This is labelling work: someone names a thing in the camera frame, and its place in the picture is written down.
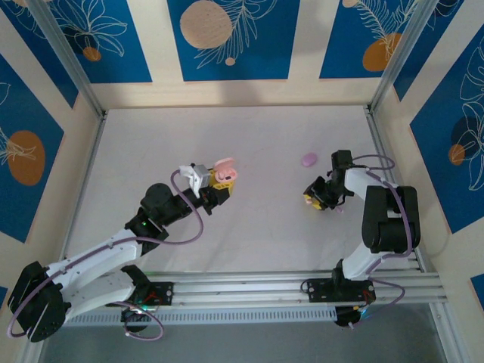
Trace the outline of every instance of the pink object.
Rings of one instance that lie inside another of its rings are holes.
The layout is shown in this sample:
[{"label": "pink object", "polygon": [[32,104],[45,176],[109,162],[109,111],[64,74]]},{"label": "pink object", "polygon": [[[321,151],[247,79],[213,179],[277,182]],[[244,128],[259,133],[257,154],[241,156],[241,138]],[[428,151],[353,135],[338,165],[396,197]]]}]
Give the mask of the pink object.
[{"label": "pink object", "polygon": [[318,161],[318,155],[315,153],[309,153],[302,157],[301,164],[306,168],[309,168],[310,166],[315,165],[316,161]]},{"label": "pink object", "polygon": [[233,157],[228,157],[227,159],[219,160],[213,166],[216,171],[215,179],[219,183],[232,182],[237,179],[237,171],[232,167],[235,164],[235,159]]}]

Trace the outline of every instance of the cream wall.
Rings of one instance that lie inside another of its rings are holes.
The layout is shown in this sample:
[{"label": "cream wall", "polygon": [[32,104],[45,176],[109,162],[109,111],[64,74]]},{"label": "cream wall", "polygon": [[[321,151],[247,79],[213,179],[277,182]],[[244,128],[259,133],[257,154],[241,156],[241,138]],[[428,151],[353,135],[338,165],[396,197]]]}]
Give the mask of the cream wall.
[{"label": "cream wall", "polygon": [[366,104],[380,78],[319,79],[339,2],[301,0],[288,80],[183,82],[166,0],[128,0],[153,83],[97,84],[94,90],[106,109]]},{"label": "cream wall", "polygon": [[[78,97],[74,108],[70,108],[1,11],[0,54],[64,130],[63,141],[26,243],[22,244],[0,233],[0,286],[11,289],[25,265],[36,260],[44,265],[59,257],[98,129],[98,121],[82,96]],[[13,362],[26,341],[25,338],[10,340],[5,336],[11,318],[6,306],[8,296],[9,294],[0,310],[2,363]]]},{"label": "cream wall", "polygon": [[418,191],[422,242],[440,273],[474,362],[481,362],[484,356],[484,312],[470,278],[484,272],[484,219],[456,234],[450,233],[409,125],[482,26],[481,14],[481,0],[466,0],[402,102],[391,90],[377,112],[404,182]]}]

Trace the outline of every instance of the robotic arm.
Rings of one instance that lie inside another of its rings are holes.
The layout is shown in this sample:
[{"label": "robotic arm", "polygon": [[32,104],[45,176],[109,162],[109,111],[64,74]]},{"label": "robotic arm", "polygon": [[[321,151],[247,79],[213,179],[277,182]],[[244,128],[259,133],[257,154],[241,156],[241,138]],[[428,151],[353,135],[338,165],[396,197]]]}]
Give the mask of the robotic arm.
[{"label": "robotic arm", "polygon": [[[8,307],[18,315],[17,321],[29,340],[44,340],[74,316],[113,302],[170,305],[172,284],[151,283],[135,265],[104,274],[156,248],[169,236],[165,227],[188,216],[192,209],[203,207],[211,215],[213,208],[231,196],[237,178],[231,168],[233,163],[232,159],[221,160],[213,169],[194,164],[181,166],[172,180],[178,173],[188,178],[191,188],[183,191],[183,196],[173,195],[168,185],[151,185],[137,215],[112,237],[45,268],[38,262],[28,265],[13,289]],[[38,293],[25,303],[35,289],[39,289]],[[21,305],[24,307],[17,314]]]},{"label": "robotic arm", "polygon": [[[336,209],[346,197],[358,195],[365,202],[361,225],[363,241],[349,257],[337,263],[331,279],[307,281],[308,289],[314,292],[310,294],[310,301],[362,304],[364,297],[363,303],[367,306],[376,299],[368,275],[385,259],[405,257],[420,243],[417,192],[413,187],[384,181],[368,167],[356,165],[349,150],[333,153],[331,162],[329,179],[319,176],[307,187],[304,198],[307,204],[325,210]],[[356,315],[354,321],[358,320],[359,315]]]}]

